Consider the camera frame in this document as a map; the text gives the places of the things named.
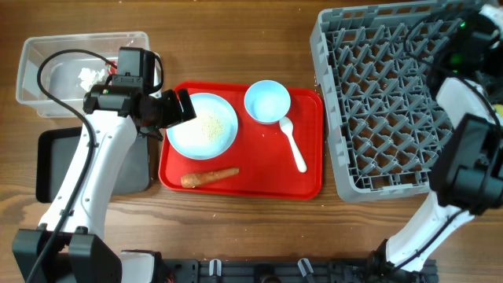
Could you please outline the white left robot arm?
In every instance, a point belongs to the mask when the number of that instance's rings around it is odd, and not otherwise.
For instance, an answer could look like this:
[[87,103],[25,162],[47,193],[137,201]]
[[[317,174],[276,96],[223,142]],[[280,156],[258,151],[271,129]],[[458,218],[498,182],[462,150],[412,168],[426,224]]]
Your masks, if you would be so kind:
[[186,90],[163,90],[160,57],[123,47],[115,73],[92,86],[77,116],[83,128],[64,181],[33,230],[18,230],[13,254],[27,282],[167,282],[159,252],[115,253],[104,242],[105,216],[130,147],[140,135],[196,115]]

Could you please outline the light blue bowl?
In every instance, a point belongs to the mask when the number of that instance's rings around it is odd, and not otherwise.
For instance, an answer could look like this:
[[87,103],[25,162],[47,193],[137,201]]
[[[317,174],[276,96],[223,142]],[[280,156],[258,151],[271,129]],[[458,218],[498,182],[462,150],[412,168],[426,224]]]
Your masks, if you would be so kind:
[[244,95],[244,107],[249,116],[261,124],[273,124],[287,115],[291,95],[280,83],[261,80],[250,85]]

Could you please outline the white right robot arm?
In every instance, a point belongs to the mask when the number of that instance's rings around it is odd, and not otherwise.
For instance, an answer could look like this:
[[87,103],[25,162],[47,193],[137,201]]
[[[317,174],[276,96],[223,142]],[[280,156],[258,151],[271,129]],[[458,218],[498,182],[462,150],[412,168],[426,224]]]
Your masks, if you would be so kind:
[[426,282],[430,254],[457,228],[502,206],[502,9],[444,10],[420,22],[448,16],[461,22],[427,64],[427,85],[454,131],[429,172],[424,203],[370,253],[361,269],[367,282]]

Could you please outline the yellow cup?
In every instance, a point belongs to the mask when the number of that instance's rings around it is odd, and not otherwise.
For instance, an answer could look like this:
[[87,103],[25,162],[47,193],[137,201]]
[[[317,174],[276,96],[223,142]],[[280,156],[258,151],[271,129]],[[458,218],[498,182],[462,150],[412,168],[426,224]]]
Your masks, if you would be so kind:
[[501,117],[503,118],[503,105],[492,105],[493,109],[495,110],[495,112]]

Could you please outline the red snack wrapper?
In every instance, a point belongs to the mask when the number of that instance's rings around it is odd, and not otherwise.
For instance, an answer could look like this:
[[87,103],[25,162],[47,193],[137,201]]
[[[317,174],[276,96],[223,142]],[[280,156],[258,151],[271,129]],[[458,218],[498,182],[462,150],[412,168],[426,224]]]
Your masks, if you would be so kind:
[[105,67],[109,75],[115,75],[117,73],[116,61],[105,63]]

